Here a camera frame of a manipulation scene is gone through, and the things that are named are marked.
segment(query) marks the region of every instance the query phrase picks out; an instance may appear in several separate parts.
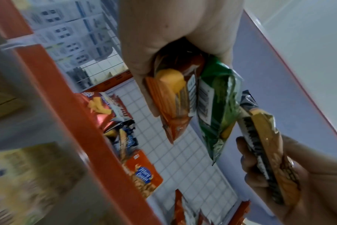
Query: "snack bag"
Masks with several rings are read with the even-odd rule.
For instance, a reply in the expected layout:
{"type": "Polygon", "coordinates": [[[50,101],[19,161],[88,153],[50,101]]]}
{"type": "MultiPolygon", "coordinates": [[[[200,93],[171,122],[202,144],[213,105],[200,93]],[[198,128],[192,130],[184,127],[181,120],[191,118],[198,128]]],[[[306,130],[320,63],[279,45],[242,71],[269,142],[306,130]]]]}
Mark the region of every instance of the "snack bag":
{"type": "Polygon", "coordinates": [[[213,164],[219,158],[239,115],[242,78],[210,56],[198,87],[198,120],[213,164]]]}
{"type": "Polygon", "coordinates": [[[186,39],[177,40],[159,51],[154,77],[145,78],[171,143],[182,135],[196,114],[197,81],[205,63],[203,54],[186,39]]]}
{"type": "Polygon", "coordinates": [[[134,137],[135,123],[133,120],[125,121],[104,135],[111,141],[116,154],[121,162],[124,162],[136,150],[138,141],[134,137]]]}
{"type": "Polygon", "coordinates": [[[238,124],[257,167],[268,181],[272,198],[277,204],[293,206],[300,198],[300,183],[293,162],[283,152],[282,136],[274,117],[259,109],[248,90],[241,98],[238,124]]]}
{"type": "Polygon", "coordinates": [[[90,117],[103,133],[118,123],[133,119],[123,102],[115,94],[108,96],[104,92],[83,92],[75,95],[87,108],[90,117]]]}
{"type": "Polygon", "coordinates": [[[55,143],[0,151],[0,224],[35,224],[83,174],[55,143]]]}
{"type": "Polygon", "coordinates": [[[163,181],[142,150],[134,152],[124,162],[123,168],[144,198],[149,197],[163,181]]]}
{"type": "Polygon", "coordinates": [[[209,219],[199,210],[197,225],[211,225],[209,219]]]}
{"type": "Polygon", "coordinates": [[[196,213],[180,190],[176,190],[175,213],[171,225],[196,225],[196,213]]]}

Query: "red snack bag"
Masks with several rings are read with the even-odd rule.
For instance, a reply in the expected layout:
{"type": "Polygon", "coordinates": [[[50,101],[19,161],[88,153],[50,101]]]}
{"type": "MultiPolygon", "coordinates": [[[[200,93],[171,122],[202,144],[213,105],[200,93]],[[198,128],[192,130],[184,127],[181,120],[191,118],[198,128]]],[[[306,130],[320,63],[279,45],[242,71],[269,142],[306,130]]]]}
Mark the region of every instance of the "red snack bag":
{"type": "Polygon", "coordinates": [[[174,219],[171,225],[196,225],[196,213],[178,189],[176,190],[174,219]]]}
{"type": "Polygon", "coordinates": [[[163,182],[162,177],[142,150],[135,151],[133,155],[124,162],[123,168],[144,198],[149,197],[163,182]]]}
{"type": "Polygon", "coordinates": [[[197,225],[210,225],[209,219],[199,210],[197,225]]]}
{"type": "Polygon", "coordinates": [[[115,94],[108,96],[105,92],[83,92],[75,95],[103,133],[118,123],[133,119],[123,102],[115,94]]]}
{"type": "Polygon", "coordinates": [[[182,135],[196,114],[198,77],[205,61],[205,53],[180,39],[159,51],[154,77],[145,78],[171,143],[182,135]]]}

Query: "hand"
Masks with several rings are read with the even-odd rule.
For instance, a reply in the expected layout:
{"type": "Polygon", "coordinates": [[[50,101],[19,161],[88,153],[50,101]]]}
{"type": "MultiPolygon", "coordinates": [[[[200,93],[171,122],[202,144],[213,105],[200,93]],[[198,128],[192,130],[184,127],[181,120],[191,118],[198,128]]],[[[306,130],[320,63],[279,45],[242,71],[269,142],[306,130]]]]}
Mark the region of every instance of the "hand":
{"type": "Polygon", "coordinates": [[[247,172],[246,183],[258,194],[285,225],[337,224],[337,160],[329,158],[294,139],[283,137],[283,150],[299,165],[295,167],[301,183],[301,199],[294,207],[276,204],[267,180],[256,173],[256,157],[243,137],[236,139],[243,154],[241,165],[247,172]]]}
{"type": "Polygon", "coordinates": [[[123,60],[154,114],[158,111],[144,86],[154,55],[186,37],[202,51],[231,66],[243,0],[122,0],[119,38],[123,60]]]}

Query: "green snack bag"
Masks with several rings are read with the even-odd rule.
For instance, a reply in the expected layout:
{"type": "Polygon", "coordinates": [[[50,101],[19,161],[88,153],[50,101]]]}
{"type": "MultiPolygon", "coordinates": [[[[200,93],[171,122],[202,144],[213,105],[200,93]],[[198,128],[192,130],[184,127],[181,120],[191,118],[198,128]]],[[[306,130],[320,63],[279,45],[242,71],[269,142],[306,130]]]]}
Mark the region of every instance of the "green snack bag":
{"type": "Polygon", "coordinates": [[[213,164],[219,158],[239,115],[242,78],[210,56],[199,79],[198,118],[213,164]]]}

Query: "orange box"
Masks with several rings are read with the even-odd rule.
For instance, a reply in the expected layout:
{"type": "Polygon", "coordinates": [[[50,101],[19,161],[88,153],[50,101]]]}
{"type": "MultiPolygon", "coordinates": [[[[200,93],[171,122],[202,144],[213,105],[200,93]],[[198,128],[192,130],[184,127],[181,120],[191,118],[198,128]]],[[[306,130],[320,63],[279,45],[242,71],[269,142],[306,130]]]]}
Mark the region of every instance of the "orange box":
{"type": "Polygon", "coordinates": [[[123,167],[144,198],[149,197],[163,182],[162,177],[142,150],[135,151],[123,167]]]}

